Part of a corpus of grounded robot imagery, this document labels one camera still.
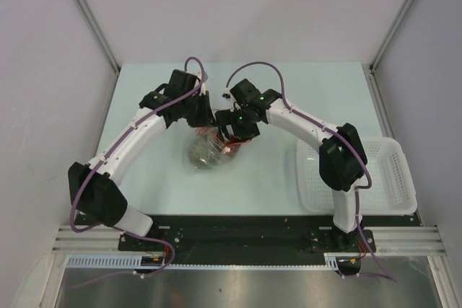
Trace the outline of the clear zip top bag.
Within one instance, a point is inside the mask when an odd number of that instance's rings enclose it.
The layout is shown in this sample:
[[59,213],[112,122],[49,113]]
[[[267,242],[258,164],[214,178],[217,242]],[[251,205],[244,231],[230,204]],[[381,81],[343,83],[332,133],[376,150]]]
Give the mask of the clear zip top bag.
[[186,157],[197,170],[211,170],[231,162],[243,145],[252,141],[255,126],[245,123],[237,110],[211,110],[203,119],[188,122],[195,129]]

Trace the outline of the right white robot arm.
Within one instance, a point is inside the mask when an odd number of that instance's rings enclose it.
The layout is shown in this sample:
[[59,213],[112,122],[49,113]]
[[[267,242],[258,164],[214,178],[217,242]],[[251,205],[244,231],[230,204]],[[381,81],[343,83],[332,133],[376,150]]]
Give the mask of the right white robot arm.
[[257,124],[262,122],[291,133],[315,150],[319,175],[333,192],[334,245],[341,251],[356,246],[359,235],[355,229],[361,217],[353,190],[366,175],[367,165],[357,129],[349,123],[335,126],[297,110],[282,93],[273,89],[260,92],[247,79],[223,97],[231,106],[214,113],[221,139],[250,141],[260,135]]

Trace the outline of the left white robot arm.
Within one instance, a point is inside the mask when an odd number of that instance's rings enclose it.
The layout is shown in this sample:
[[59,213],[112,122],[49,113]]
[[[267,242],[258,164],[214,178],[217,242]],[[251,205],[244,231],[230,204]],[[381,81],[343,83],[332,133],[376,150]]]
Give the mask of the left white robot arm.
[[134,234],[144,250],[155,248],[160,233],[153,220],[130,206],[119,186],[136,158],[154,138],[174,122],[186,119],[191,127],[212,121],[205,71],[174,70],[170,80],[146,94],[123,132],[86,164],[73,163],[68,171],[71,219],[78,211],[98,224]]

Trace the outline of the fake red apple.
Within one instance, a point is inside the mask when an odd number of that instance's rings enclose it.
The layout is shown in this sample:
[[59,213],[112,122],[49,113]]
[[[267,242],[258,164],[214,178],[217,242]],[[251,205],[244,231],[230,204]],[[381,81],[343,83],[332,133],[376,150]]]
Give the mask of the fake red apple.
[[222,144],[222,153],[231,155],[237,152],[243,144],[246,144],[246,141],[226,141]]

